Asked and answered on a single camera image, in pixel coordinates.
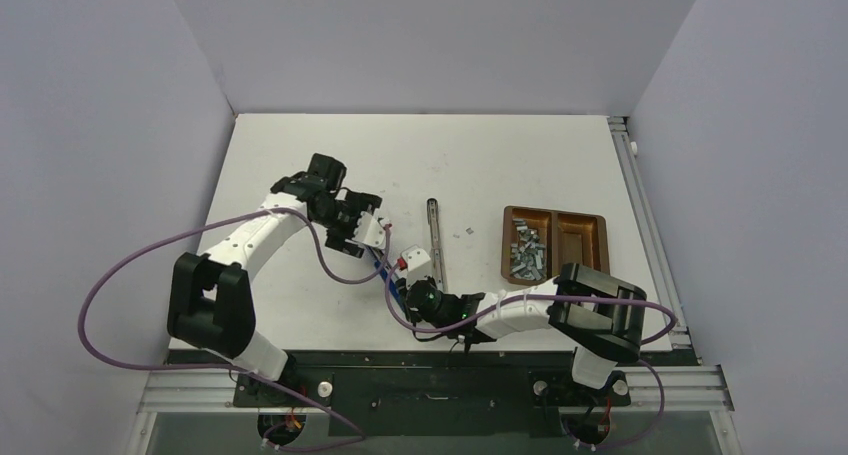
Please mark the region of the brown wooden tray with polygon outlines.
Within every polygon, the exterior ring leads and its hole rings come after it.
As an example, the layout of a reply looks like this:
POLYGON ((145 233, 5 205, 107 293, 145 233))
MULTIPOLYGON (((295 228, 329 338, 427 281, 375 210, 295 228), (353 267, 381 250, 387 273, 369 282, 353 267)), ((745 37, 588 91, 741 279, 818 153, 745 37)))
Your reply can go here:
POLYGON ((509 244, 514 241, 513 220, 526 219, 541 229, 547 245, 547 275, 550 279, 560 273, 563 265, 577 263, 608 274, 610 272, 607 224, 595 214, 561 210, 507 206, 503 213, 501 275, 509 283, 532 285, 542 281, 524 281, 511 277, 509 244))

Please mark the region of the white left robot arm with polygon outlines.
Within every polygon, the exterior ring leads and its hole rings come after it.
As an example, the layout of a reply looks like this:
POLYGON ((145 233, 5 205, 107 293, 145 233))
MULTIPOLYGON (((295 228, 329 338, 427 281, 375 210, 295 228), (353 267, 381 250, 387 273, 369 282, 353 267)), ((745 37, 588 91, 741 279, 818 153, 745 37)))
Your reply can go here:
POLYGON ((314 154, 308 168, 278 180, 255 217, 201 254, 175 262, 166 322, 168 334, 260 377, 259 392, 274 405, 296 396, 294 357, 257 329, 251 282, 302 229, 322 226, 325 247, 360 258, 387 249, 388 222, 376 194, 344 187, 346 166, 314 154))

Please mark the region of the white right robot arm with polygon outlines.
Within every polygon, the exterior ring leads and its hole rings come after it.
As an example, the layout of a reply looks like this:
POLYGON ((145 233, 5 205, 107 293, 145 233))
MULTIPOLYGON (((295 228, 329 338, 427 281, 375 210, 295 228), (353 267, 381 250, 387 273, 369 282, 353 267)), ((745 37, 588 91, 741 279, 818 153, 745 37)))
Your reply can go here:
POLYGON ((402 298, 412 322, 446 329, 467 346, 530 331, 565 335, 576 344, 565 389, 579 403, 599 396, 618 364, 639 359, 646 301, 641 288, 576 263, 521 291, 454 295, 420 279, 402 298))

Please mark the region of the pile of grey staples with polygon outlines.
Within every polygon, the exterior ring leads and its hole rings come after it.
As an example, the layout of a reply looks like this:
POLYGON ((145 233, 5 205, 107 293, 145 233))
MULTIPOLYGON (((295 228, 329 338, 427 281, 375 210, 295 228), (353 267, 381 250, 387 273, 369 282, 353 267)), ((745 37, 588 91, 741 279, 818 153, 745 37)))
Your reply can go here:
POLYGON ((514 219, 513 228, 508 274, 519 280, 542 281, 547 275, 547 245, 541 229, 524 218, 514 219))

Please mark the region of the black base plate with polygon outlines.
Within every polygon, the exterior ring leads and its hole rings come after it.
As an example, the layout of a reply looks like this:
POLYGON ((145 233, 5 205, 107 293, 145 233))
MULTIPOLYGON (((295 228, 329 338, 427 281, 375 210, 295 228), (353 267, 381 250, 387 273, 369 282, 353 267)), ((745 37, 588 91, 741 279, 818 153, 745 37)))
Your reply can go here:
POLYGON ((232 403, 256 409, 260 432, 291 442, 320 422, 332 439, 358 436, 531 437, 610 432, 613 416, 656 412, 656 376, 691 368, 691 356, 657 353, 655 370, 625 363, 601 388, 578 384, 567 352, 296 353, 295 373, 277 387, 235 375, 232 403))

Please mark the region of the aluminium rail frame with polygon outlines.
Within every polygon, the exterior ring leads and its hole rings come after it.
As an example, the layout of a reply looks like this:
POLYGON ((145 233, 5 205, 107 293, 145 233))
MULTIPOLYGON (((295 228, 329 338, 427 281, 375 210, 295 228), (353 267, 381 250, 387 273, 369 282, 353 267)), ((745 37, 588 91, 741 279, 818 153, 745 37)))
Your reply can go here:
MULTIPOLYGON (((394 224, 392 254, 426 246, 425 199, 441 207, 447 284, 465 292, 515 289, 500 275, 506 206, 562 209, 605 218, 612 274, 673 308, 680 326, 648 345, 671 353, 689 336, 657 226, 620 117, 482 114, 242 114, 224 155, 206 223, 259 207, 271 183, 305 168, 313 153, 348 167, 354 190, 379 193, 394 224), (474 230, 473 235, 466 228, 474 230)), ((347 286, 296 235, 258 276, 259 328, 284 348, 412 352, 376 282, 347 286)), ((666 411, 651 434, 611 453, 742 454, 726 387, 694 382, 698 370, 661 374, 666 411)), ((698 378, 705 383, 704 377, 698 378)))

